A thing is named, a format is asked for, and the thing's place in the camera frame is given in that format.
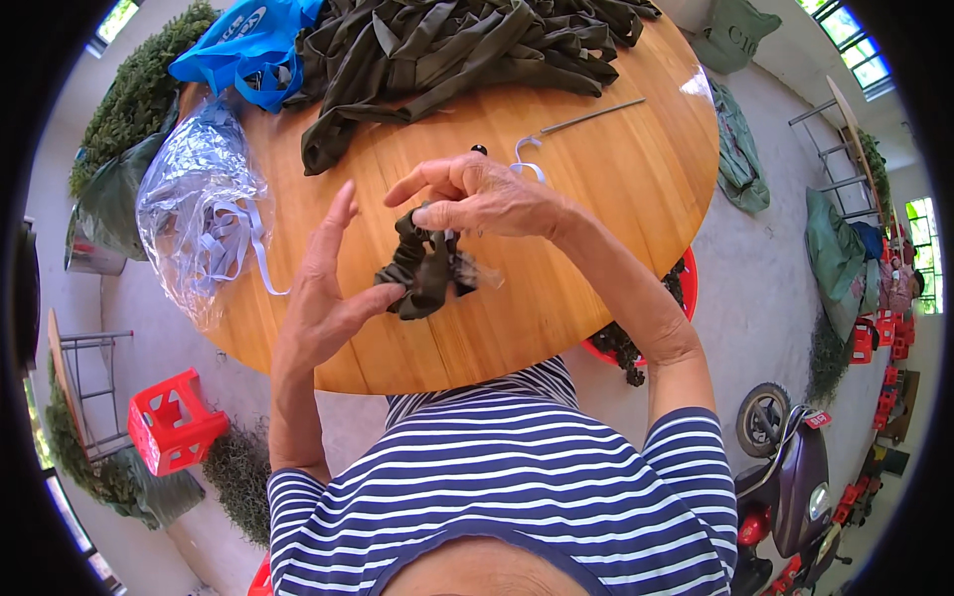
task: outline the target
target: clear plastic bag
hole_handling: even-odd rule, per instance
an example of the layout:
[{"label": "clear plastic bag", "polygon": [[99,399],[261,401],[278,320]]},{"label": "clear plastic bag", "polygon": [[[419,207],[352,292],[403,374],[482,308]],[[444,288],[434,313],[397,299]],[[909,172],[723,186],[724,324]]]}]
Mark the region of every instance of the clear plastic bag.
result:
[{"label": "clear plastic bag", "polygon": [[264,263],[273,204],[235,114],[203,99],[162,144],[139,185],[135,220],[166,295],[199,331],[221,317],[229,281]]}]

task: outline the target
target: license plate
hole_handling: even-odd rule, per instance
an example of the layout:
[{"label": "license plate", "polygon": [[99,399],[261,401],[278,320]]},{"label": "license plate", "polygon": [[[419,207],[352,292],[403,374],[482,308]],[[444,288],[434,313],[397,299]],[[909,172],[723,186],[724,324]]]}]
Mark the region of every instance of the license plate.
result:
[{"label": "license plate", "polygon": [[832,421],[832,417],[824,412],[818,412],[815,416],[805,419],[805,423],[812,428],[821,428],[830,421]]}]

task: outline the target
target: round wooden table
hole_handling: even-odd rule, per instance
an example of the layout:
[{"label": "round wooden table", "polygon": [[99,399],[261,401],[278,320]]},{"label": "round wooden table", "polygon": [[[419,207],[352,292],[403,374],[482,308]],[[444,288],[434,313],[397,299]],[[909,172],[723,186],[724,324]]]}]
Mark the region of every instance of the round wooden table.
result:
[{"label": "round wooden table", "polygon": [[[418,162],[479,143],[509,164],[521,137],[643,96],[644,103],[549,134],[542,147],[526,147],[521,155],[662,277],[709,207],[718,130],[705,74],[685,39],[666,16],[644,24],[636,47],[612,62],[620,76],[600,98],[520,86],[470,92],[410,126],[362,125],[342,162],[318,176],[302,175],[300,157],[301,134],[318,117],[318,106],[279,115],[246,110],[242,123],[276,203],[268,251],[276,289],[290,286],[309,232],[348,178],[357,182],[361,214],[345,232],[339,257],[346,297],[370,286],[390,262],[398,244],[394,222],[420,200],[389,209],[382,198]],[[315,387],[360,394],[459,387],[559,354],[612,319],[583,276],[543,239],[471,235],[459,247],[499,270],[503,286],[449,298],[427,319],[373,318],[315,369]],[[288,297],[270,296],[257,269],[253,263],[249,275],[231,282],[222,319],[205,335],[267,374]]]}]

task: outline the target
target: motorcycle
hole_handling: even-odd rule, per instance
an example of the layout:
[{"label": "motorcycle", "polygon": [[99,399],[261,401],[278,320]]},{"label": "motorcycle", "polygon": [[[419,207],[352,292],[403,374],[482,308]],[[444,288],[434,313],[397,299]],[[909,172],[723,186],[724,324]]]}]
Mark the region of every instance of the motorcycle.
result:
[{"label": "motorcycle", "polygon": [[832,522],[828,454],[820,428],[831,417],[807,404],[792,407],[780,386],[753,389],[738,411],[736,434],[742,450],[768,458],[736,476],[738,563],[733,596],[757,594],[772,579],[772,562],[756,547],[772,534],[785,559],[800,555],[801,565],[786,580],[790,593],[814,586],[838,558],[841,525]]}]

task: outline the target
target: blue and white striped shirt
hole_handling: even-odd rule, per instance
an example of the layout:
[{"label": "blue and white striped shirt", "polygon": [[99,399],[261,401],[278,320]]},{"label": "blue and white striped shirt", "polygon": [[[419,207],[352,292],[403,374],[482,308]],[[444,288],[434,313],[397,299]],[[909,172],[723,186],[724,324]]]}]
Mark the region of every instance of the blue and white striped shirt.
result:
[{"label": "blue and white striped shirt", "polygon": [[469,535],[533,552],[589,594],[728,593],[736,564],[734,485],[703,408],[657,421],[640,455],[572,407],[485,387],[410,414],[328,486],[276,471],[268,498],[277,595],[373,596]]}]

